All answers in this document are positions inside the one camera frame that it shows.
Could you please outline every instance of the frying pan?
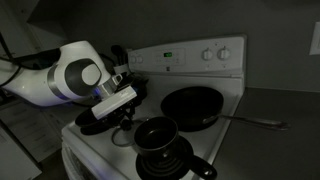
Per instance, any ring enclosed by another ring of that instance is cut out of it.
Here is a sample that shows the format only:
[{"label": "frying pan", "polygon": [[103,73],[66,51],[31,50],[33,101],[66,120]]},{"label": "frying pan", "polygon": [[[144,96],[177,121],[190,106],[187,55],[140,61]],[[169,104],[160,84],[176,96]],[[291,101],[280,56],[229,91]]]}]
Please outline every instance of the frying pan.
[{"label": "frying pan", "polygon": [[205,129],[219,117],[272,130],[287,130],[290,127],[281,121],[222,115],[222,107],[223,95],[215,89],[202,86],[174,91],[161,102],[162,112],[176,121],[180,131]]}]

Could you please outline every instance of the kitchen wall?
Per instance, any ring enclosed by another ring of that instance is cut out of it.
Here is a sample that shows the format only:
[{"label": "kitchen wall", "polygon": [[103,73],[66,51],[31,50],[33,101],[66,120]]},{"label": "kitchen wall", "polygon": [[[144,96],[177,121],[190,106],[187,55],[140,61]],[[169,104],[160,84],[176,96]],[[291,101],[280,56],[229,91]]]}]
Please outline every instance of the kitchen wall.
[{"label": "kitchen wall", "polygon": [[133,49],[243,33],[247,86],[320,92],[320,55],[309,56],[317,0],[91,0],[62,19],[70,40]]}]

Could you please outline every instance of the stove control panel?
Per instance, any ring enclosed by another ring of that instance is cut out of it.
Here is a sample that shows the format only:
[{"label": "stove control panel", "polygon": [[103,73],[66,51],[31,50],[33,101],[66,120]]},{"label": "stove control panel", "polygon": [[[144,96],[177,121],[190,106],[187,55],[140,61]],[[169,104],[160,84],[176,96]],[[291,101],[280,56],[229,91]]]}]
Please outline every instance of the stove control panel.
[{"label": "stove control panel", "polygon": [[244,74],[245,36],[185,41],[129,52],[131,71]]}]

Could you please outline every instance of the white stove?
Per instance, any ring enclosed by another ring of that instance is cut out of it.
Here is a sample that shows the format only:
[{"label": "white stove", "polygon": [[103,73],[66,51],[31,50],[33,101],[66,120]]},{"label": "white stove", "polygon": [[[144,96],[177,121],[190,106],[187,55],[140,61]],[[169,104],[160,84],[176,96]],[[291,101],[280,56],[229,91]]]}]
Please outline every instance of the white stove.
[{"label": "white stove", "polygon": [[[130,52],[130,70],[149,79],[148,96],[136,108],[134,119],[163,116],[160,103],[164,97],[190,86],[218,90],[224,97],[222,114],[233,115],[245,88],[245,45],[244,36],[230,36]],[[207,129],[179,133],[191,143],[195,155],[213,164],[229,124],[229,120],[220,118]],[[62,130],[64,160],[70,153],[74,154],[96,179],[141,179],[135,168],[134,147],[115,146],[111,141],[112,133],[111,129],[85,136],[74,122],[70,123]],[[199,178],[189,171],[181,179]]]}]

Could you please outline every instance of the stove control knob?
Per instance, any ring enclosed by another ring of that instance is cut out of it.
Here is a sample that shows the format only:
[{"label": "stove control knob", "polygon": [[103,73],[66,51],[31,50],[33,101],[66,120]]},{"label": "stove control knob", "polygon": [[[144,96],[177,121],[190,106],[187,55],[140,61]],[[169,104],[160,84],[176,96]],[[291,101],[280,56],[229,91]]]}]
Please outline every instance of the stove control knob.
[{"label": "stove control knob", "polygon": [[222,49],[218,50],[217,56],[220,60],[227,60],[231,55],[231,52],[226,47],[223,47]]},{"label": "stove control knob", "polygon": [[134,56],[131,56],[130,57],[130,62],[133,63],[133,64],[136,63],[137,62],[137,58],[134,57]]},{"label": "stove control knob", "polygon": [[202,52],[202,59],[208,61],[208,60],[212,59],[212,57],[213,57],[213,53],[212,53],[211,49],[208,48]]},{"label": "stove control knob", "polygon": [[141,64],[143,62],[143,59],[141,56],[138,56],[137,57],[137,63]]}]

